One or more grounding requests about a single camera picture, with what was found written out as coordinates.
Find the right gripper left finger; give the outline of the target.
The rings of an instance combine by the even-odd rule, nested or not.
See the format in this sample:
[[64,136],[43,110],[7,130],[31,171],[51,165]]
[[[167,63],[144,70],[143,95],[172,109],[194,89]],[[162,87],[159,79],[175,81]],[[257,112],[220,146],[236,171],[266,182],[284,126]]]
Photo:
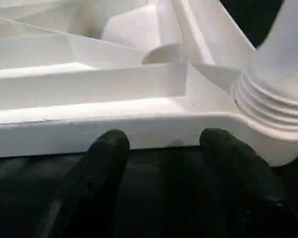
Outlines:
[[37,228],[39,238],[110,238],[130,152],[125,132],[99,136],[51,195]]

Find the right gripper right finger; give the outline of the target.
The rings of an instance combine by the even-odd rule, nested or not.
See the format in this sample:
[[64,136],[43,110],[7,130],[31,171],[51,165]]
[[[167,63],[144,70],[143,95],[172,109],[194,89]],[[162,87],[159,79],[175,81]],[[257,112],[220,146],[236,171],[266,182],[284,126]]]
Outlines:
[[298,238],[298,213],[281,180],[251,146],[224,129],[207,128],[200,147],[241,237]]

